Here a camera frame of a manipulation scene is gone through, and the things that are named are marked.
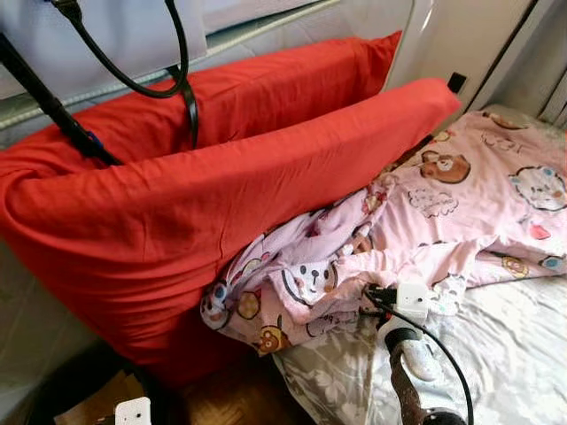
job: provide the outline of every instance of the white wall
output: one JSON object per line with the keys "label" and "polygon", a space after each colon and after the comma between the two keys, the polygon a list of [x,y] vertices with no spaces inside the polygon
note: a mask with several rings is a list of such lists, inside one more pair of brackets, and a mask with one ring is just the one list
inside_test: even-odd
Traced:
{"label": "white wall", "polygon": [[438,0],[431,43],[416,68],[416,78],[468,77],[459,98],[460,116],[531,0]]}

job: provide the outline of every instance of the red pillow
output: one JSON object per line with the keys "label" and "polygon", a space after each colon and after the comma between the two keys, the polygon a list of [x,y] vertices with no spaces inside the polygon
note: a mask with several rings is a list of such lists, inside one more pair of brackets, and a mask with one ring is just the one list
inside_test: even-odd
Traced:
{"label": "red pillow", "polygon": [[[202,287],[260,232],[363,186],[458,107],[443,81],[420,81],[321,115],[330,106],[314,97],[339,108],[377,92],[385,70],[375,79],[369,56],[379,44],[295,50],[297,66],[283,61],[282,79],[273,64],[270,76],[247,77],[246,61],[224,67],[232,82],[219,81],[218,70],[198,73],[206,149],[183,151],[183,101],[137,95],[80,114],[112,152],[133,161],[125,166],[94,169],[55,128],[29,137],[0,157],[2,235],[74,313],[166,383],[221,367],[235,343],[189,312]],[[320,49],[348,54],[337,61]],[[303,65],[320,54],[316,68]],[[392,54],[393,47],[385,68]],[[264,60],[279,63],[281,55]],[[261,58],[251,62],[261,67]],[[333,87],[350,81],[352,93],[310,84],[322,70]],[[363,75],[369,80],[356,80]],[[277,95],[269,95],[272,85]],[[239,136],[246,138],[217,144]]]}

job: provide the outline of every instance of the parquet floor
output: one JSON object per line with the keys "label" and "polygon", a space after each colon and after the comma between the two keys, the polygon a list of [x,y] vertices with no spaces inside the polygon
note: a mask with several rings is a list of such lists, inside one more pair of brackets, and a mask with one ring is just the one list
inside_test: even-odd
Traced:
{"label": "parquet floor", "polygon": [[183,392],[190,425],[315,425],[272,359],[246,358]]}

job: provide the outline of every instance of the black strap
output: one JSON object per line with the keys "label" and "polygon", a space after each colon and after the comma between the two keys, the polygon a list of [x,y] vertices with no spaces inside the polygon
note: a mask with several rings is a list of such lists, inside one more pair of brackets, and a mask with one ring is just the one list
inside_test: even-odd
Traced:
{"label": "black strap", "polygon": [[61,131],[71,139],[71,143],[80,153],[85,157],[99,158],[109,166],[121,164],[92,133],[85,130],[65,110],[61,102],[45,87],[2,33],[0,33],[0,63],[4,64],[16,80],[34,97],[43,112],[49,115]]}
{"label": "black strap", "polygon": [[181,75],[175,81],[175,85],[171,89],[165,91],[156,91],[148,89],[129,78],[124,74],[118,67],[103,53],[103,51],[98,47],[98,44],[92,39],[87,31],[87,28],[82,24],[82,10],[77,2],[77,0],[51,0],[51,3],[61,12],[63,16],[69,19],[71,25],[79,33],[82,40],[87,44],[90,51],[97,57],[97,59],[105,66],[105,68],[114,75],[118,80],[124,83],[129,88],[134,91],[148,96],[156,98],[167,98],[172,97],[179,93],[183,85],[187,83],[185,76],[189,72],[189,52],[187,48],[187,39],[185,37],[185,32],[183,31],[183,24],[179,18],[179,13],[175,8],[174,0],[166,0],[166,7],[169,10],[171,19],[174,22],[175,32],[177,34],[177,40],[179,42],[179,54],[181,56]]}
{"label": "black strap", "polygon": [[[178,80],[181,75],[181,71],[177,66],[170,66],[167,71],[174,77],[174,80]],[[193,93],[193,88],[187,81],[187,75],[184,76],[185,83],[181,86],[181,94],[185,100],[185,105],[187,106],[187,115],[189,117],[189,125],[191,130],[191,140],[193,142],[193,149],[197,148],[197,138],[198,138],[198,107],[197,101],[195,100],[195,94]]]}

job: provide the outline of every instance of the pillow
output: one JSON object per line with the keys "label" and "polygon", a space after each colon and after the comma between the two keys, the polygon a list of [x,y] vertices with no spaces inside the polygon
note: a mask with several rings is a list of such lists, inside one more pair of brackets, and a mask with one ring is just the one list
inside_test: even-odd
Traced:
{"label": "pillow", "polygon": [[[354,42],[349,43],[351,50]],[[300,51],[303,61],[312,57],[308,48]],[[340,79],[346,70],[360,76],[367,55],[350,60],[346,66],[328,58],[328,66],[340,69]],[[253,61],[260,66],[258,58]],[[188,311],[240,249],[265,229],[365,185],[458,106],[443,81],[430,80],[314,118],[325,110],[312,93],[330,96],[320,93],[322,86],[312,92],[305,82],[302,96],[289,105],[263,96],[270,86],[252,81],[259,75],[246,79],[235,71],[227,75],[240,84],[226,88],[235,94],[214,85],[219,91],[207,97],[206,73],[217,72],[199,73],[193,84],[201,111],[208,111],[201,120],[203,142],[213,140],[207,132],[221,137],[235,128],[242,140],[153,158],[164,153],[160,138],[169,153],[186,142],[183,101],[166,101],[158,109],[148,106],[151,99],[138,98],[134,107],[136,97],[130,95],[80,117],[85,127],[105,134],[112,152],[132,159],[124,166],[96,169],[96,161],[81,158],[54,128],[0,154],[0,231],[6,241],[115,350],[171,385],[183,385],[234,356],[233,345],[225,345],[231,342],[219,343],[198,314]],[[282,72],[287,82],[270,77],[267,84],[279,83],[293,94],[298,86],[288,63]],[[351,83],[356,96],[341,95],[335,106],[379,86]],[[220,98],[236,99],[234,104],[246,98],[253,111],[262,105],[276,109],[267,113],[270,124],[254,121],[245,107],[234,112],[245,117],[236,122],[230,109],[214,106]],[[305,119],[285,118],[280,110],[302,111]],[[217,129],[224,123],[228,131]],[[273,131],[257,134],[255,126]]]}

